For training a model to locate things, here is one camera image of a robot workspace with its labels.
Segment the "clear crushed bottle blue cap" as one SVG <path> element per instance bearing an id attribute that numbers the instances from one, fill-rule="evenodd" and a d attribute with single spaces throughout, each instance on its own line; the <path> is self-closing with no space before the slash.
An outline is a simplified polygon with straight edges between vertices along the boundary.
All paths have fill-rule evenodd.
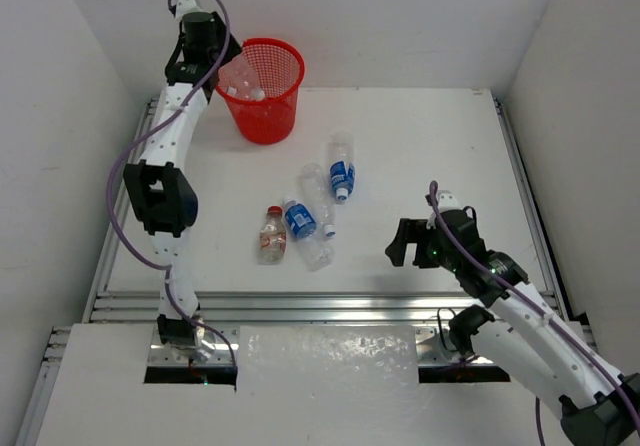
<path id="1" fill-rule="evenodd" d="M 230 63 L 219 70 L 220 85 L 226 87 L 231 83 L 238 84 L 241 81 L 259 83 L 259 76 L 243 54 L 236 56 Z"/>

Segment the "large clear plastic bottle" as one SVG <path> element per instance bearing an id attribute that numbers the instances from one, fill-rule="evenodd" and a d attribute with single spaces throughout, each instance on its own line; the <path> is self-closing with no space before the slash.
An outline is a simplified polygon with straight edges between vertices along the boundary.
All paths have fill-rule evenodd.
<path id="1" fill-rule="evenodd" d="M 263 101 L 266 99 L 265 91 L 258 84 L 249 81 L 241 81 L 238 84 L 231 82 L 226 87 L 226 93 L 241 101 Z"/>

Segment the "blue-label plastic bottle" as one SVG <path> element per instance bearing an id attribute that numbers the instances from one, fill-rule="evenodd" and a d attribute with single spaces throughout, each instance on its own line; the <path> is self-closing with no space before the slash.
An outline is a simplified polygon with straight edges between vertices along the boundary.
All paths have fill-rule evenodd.
<path id="1" fill-rule="evenodd" d="M 329 181 L 335 200 L 348 200 L 355 186 L 354 139 L 350 133 L 336 133 L 328 146 Z"/>

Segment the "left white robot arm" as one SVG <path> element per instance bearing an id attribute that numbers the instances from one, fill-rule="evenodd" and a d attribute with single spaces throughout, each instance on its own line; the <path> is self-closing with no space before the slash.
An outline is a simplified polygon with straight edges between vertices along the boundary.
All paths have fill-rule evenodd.
<path id="1" fill-rule="evenodd" d="M 198 197 L 184 172 L 195 127 L 218 83 L 218 69 L 241 49 L 216 12 L 179 16 L 176 47 L 165 67 L 155 132 L 123 179 L 136 219 L 148 234 L 153 263 L 163 272 L 157 328 L 162 343 L 194 348 L 203 327 L 188 266 Z"/>

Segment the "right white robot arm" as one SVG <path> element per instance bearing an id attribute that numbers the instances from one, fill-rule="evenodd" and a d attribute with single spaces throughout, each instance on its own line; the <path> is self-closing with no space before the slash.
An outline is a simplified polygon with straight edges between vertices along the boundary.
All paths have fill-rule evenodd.
<path id="1" fill-rule="evenodd" d="M 415 266 L 451 272 L 475 300 L 449 322 L 459 356 L 496 363 L 550 410 L 574 445 L 620 445 L 639 430 L 639 376 L 591 349 L 510 256 L 486 247 L 465 211 L 401 219 L 385 250 L 394 266 L 410 244 Z"/>

